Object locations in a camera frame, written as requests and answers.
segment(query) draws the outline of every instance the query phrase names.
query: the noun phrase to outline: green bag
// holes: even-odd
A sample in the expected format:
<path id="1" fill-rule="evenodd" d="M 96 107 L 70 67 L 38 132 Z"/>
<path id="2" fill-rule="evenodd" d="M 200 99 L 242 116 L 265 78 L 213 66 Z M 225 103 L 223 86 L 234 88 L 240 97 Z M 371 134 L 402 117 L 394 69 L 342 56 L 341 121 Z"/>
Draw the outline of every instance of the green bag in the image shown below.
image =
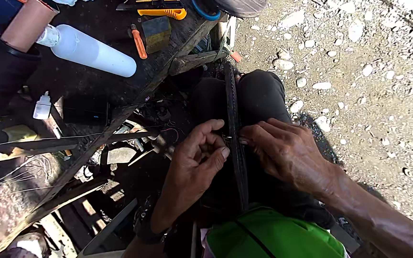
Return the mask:
<path id="1" fill-rule="evenodd" d="M 207 234 L 216 258 L 343 258 L 343 245 L 315 223 L 257 207 Z"/>

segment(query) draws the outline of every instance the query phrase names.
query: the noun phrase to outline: small white dropper bottle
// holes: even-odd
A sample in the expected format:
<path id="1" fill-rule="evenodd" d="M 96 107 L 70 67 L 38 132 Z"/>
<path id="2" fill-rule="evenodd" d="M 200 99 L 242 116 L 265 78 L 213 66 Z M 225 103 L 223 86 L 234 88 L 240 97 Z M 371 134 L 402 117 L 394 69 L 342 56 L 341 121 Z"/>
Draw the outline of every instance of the small white dropper bottle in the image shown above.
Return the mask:
<path id="1" fill-rule="evenodd" d="M 48 119 L 51 105 L 52 104 L 50 103 L 49 91 L 46 91 L 44 95 L 42 95 L 36 102 L 36 106 L 34 107 L 33 118 L 39 120 Z"/>

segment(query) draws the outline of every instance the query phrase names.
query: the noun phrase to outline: fingernail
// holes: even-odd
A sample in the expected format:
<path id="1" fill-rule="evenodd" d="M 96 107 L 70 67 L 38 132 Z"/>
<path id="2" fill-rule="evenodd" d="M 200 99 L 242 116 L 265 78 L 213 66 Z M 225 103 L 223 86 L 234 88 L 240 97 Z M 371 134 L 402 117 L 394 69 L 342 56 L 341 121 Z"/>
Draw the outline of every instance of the fingernail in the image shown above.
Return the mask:
<path id="1" fill-rule="evenodd" d="M 226 159 L 230 154 L 229 148 L 223 147 L 223 149 L 221 150 L 221 154 L 223 155 L 224 159 Z"/>

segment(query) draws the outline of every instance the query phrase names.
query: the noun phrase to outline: screwdriver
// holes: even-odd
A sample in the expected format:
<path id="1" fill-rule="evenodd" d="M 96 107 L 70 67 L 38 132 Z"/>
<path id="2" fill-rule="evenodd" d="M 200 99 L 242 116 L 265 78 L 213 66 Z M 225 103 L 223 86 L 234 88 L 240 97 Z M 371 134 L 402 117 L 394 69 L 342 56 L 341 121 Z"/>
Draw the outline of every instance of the screwdriver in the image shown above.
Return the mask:
<path id="1" fill-rule="evenodd" d="M 148 58 L 148 55 L 146 54 L 146 50 L 145 50 L 145 45 L 143 45 L 143 41 L 141 40 L 141 37 L 140 37 L 140 32 L 136 28 L 136 25 L 132 24 L 130 25 L 130 28 L 132 29 L 132 35 L 133 35 L 133 39 L 135 40 L 135 45 L 136 45 L 136 49 L 138 50 L 138 55 L 140 56 L 141 59 Z"/>

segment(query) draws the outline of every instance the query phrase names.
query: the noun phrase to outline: dirt ground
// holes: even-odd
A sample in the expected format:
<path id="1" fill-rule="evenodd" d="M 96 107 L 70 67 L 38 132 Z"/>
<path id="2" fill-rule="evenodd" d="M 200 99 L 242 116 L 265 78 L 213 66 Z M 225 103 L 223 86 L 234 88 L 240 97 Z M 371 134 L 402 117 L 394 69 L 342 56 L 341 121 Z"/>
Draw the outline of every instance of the dirt ground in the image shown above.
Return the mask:
<path id="1" fill-rule="evenodd" d="M 244 57 L 238 68 L 276 73 L 288 108 L 303 101 L 299 111 L 292 108 L 295 122 L 325 116 L 330 131 L 321 133 L 348 175 L 413 220 L 412 15 L 389 1 L 343 3 L 269 0 L 259 18 L 238 20 L 235 50 Z M 275 69 L 278 52 L 294 67 L 277 61 L 290 69 Z M 307 80 L 301 88 L 299 78 Z M 313 89 L 318 82 L 332 86 Z"/>

